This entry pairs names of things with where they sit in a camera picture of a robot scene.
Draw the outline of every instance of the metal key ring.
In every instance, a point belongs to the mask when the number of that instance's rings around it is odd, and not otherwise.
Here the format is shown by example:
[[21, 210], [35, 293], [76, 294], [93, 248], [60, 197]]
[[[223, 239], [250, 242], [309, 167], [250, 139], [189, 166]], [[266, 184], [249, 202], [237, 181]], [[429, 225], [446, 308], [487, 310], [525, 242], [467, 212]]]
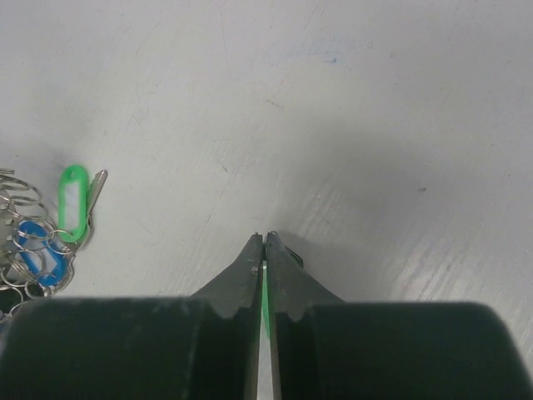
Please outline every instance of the metal key ring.
[[11, 310], [9, 310], [9, 312], [2, 312], [4, 316], [7, 317], [7, 319], [11, 319], [12, 317], [12, 310], [13, 309], [16, 309], [18, 306], [20, 306], [22, 303], [24, 303], [24, 295], [22, 294], [22, 292], [15, 288], [15, 287], [2, 287], [0, 288], [0, 291], [6, 291], [6, 290], [14, 290], [15, 292], [18, 293], [18, 296], [20, 297], [20, 302], [18, 304], [15, 304], [13, 307], [11, 307]]
[[7, 315], [7, 318], [9, 318], [9, 319], [13, 319], [13, 315], [14, 315], [15, 311], [16, 311], [18, 308], [20, 308], [23, 304], [28, 304], [28, 303], [29, 303], [29, 301], [28, 301], [28, 300], [27, 300], [27, 301], [24, 301], [24, 296], [22, 296], [22, 301], [21, 301], [19, 304], [17, 304], [17, 305], [15, 305], [15, 306], [11, 307], [11, 310], [9, 310], [9, 314]]
[[23, 288], [26, 283], [34, 283], [36, 282], [43, 274], [46, 274], [46, 271], [43, 271], [44, 268], [44, 256], [38, 252], [34, 252], [33, 250], [25, 250], [25, 253], [32, 253], [35, 254], [39, 261], [41, 262], [41, 272], [40, 273], [31, 273], [30, 271], [26, 270], [24, 268], [24, 263], [22, 261], [19, 261], [15, 258], [11, 260], [11, 267], [20, 275], [20, 278], [15, 281], [11, 282], [6, 277], [6, 268], [0, 269], [0, 278], [3, 280], [3, 282], [8, 285], [10, 288]]
[[41, 283], [37, 283], [37, 285], [42, 289], [42, 296], [36, 296], [34, 294], [31, 294], [29, 285], [34, 283], [35, 282], [26, 282], [26, 284], [24, 285], [24, 292], [29, 298], [35, 300], [36, 298], [49, 298], [52, 296], [52, 289], [49, 286], [42, 285]]
[[[56, 228], [56, 229], [53, 229], [52, 231], [49, 232], [49, 234], [56, 234], [56, 233], [65, 233], [67, 235], [70, 235], [71, 238], [74, 238], [74, 236], [72, 235], [71, 232], [69, 231], [66, 231], [64, 229], [59, 229], [59, 228]], [[77, 242], [72, 242], [72, 243], [69, 243], [69, 244], [64, 244], [61, 249], [57, 250], [55, 248], [53, 248], [52, 246], [50, 246], [50, 250], [52, 250], [54, 253], [60, 255], [60, 256], [71, 256], [73, 254], [76, 253], [76, 250], [72, 250], [72, 248], [76, 248], [76, 246], [78, 245]]]

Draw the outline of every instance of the keychain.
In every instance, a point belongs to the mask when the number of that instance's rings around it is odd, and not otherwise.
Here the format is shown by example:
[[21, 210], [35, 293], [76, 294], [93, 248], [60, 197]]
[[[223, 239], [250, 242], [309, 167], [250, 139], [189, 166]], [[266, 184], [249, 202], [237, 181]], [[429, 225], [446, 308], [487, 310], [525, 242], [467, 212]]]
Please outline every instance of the keychain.
[[107, 172], [89, 185], [87, 171], [72, 165], [58, 185], [58, 224], [39, 190], [0, 168], [0, 327], [35, 298], [53, 296], [74, 276], [73, 261], [92, 231], [94, 209]]

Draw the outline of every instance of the white table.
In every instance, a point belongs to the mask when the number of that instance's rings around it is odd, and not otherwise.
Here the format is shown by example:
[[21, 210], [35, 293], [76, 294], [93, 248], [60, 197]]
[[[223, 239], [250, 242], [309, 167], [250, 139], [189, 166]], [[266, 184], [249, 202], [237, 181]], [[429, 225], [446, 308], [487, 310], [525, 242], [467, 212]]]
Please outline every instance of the white table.
[[531, 368], [532, 17], [2, 0], [1, 164], [51, 204], [70, 163], [109, 171], [65, 295], [192, 293], [276, 229], [346, 300], [489, 304]]

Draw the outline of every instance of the scratch mark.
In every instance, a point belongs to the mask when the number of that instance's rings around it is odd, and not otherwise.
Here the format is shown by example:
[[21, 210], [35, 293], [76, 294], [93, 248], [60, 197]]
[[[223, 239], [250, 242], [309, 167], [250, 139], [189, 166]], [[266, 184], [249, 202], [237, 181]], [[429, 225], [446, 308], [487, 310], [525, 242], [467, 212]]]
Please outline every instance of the scratch mark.
[[152, 233], [152, 231], [150, 229], [148, 229], [147, 227], [145, 227], [141, 221], [139, 221], [138, 219], [136, 219], [135, 217], [133, 218], [139, 225], [141, 225], [145, 231], [147, 231], [148, 233]]
[[229, 70], [230, 63], [227, 59], [226, 31], [224, 30], [224, 18], [222, 16], [222, 11], [220, 11], [220, 26], [222, 28], [222, 41], [224, 42], [224, 56], [226, 57], [226, 65], [227, 69]]
[[285, 110], [285, 108], [281, 104], [278, 104], [277, 102], [273, 102], [270, 99], [267, 99], [266, 102], [271, 104], [274, 107], [280, 108], [281, 110]]
[[135, 55], [138, 55], [138, 53], [141, 51], [141, 49], [144, 47], [144, 45], [147, 44], [148, 39], [150, 39], [150, 37], [152, 36], [153, 31], [156, 30], [156, 28], [159, 26], [160, 23], [161, 23], [161, 21], [159, 21], [158, 23], [156, 23], [156, 24], [153, 26], [153, 28], [152, 28], [152, 30], [150, 31], [150, 33], [148, 33], [147, 38], [144, 39], [144, 42], [141, 43], [141, 46], [139, 46], [139, 48], [138, 48], [137, 51], [135, 52]]
[[217, 163], [219, 163], [222, 169], [224, 170], [224, 172], [227, 173], [227, 168], [224, 166], [224, 164], [222, 164], [222, 161], [217, 159]]
[[442, 100], [441, 105], [439, 106], [439, 109], [436, 111], [437, 114], [441, 112], [441, 109], [446, 104], [446, 101], [448, 100], [449, 96], [450, 96], [449, 93], [446, 94], [446, 97], [444, 97], [444, 100]]
[[312, 21], [312, 19], [315, 17], [316, 9], [318, 8], [318, 4], [321, 0], [316, 0], [315, 7], [313, 8], [313, 11], [311, 11], [311, 15], [309, 16], [309, 19], [306, 22], [306, 25], [303, 27], [303, 30], [305, 31], [307, 29], [307, 25]]
[[134, 114], [132, 114], [132, 118], [133, 118], [134, 120], [136, 120], [136, 121], [137, 121], [137, 123], [139, 124], [139, 126], [141, 125], [141, 123], [140, 123], [140, 122], [139, 122], [139, 120], [138, 120], [138, 119], [137, 119], [137, 118], [135, 117], [135, 115], [134, 115]]

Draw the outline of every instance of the key tag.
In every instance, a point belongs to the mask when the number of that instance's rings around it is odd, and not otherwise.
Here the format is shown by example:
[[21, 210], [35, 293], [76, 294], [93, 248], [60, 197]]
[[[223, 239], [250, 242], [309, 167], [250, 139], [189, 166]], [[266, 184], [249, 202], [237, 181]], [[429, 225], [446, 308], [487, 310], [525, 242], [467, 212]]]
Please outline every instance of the key tag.
[[59, 178], [59, 237], [65, 243], [80, 242], [87, 232], [89, 175], [84, 167], [71, 165]]

